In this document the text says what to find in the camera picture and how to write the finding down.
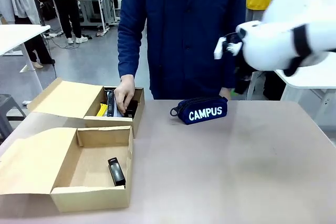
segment gray pants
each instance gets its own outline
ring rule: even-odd
[[[246,22],[255,20],[261,21],[264,12],[265,12],[264,10],[246,9]]]

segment box lid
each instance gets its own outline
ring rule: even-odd
[[[50,194],[74,137],[56,128],[15,141],[0,157],[0,194]]]
[[[50,84],[27,107],[41,112],[68,118],[84,118],[103,86],[63,81]]]

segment finger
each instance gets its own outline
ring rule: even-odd
[[[114,91],[115,95],[115,100],[117,102],[118,109],[121,113],[125,113],[125,107],[124,107],[124,98],[125,98],[125,93],[124,92],[119,92],[117,89]]]
[[[126,99],[125,99],[125,109],[127,109],[128,105],[130,105],[130,102],[133,98],[134,94],[133,93],[128,93]]]

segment black pants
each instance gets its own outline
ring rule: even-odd
[[[77,38],[80,38],[81,30],[80,30],[80,21],[79,21],[79,9],[77,0],[54,0],[59,19],[61,21],[62,29],[67,38],[71,38],[71,25],[72,23],[73,33]]]
[[[15,23],[19,25],[32,24],[29,18],[19,18],[17,16],[15,16]],[[31,61],[36,62],[37,60],[36,54],[33,52],[36,50],[41,64],[52,64],[52,59],[46,45],[44,45],[41,35],[35,36],[34,38],[26,41],[24,44]]]

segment gray table surface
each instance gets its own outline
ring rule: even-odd
[[[230,101],[228,116],[184,125],[176,101],[147,101],[127,209],[58,213],[47,195],[0,196],[0,223],[336,223],[336,150],[292,102]],[[0,146],[51,127],[31,113]]]

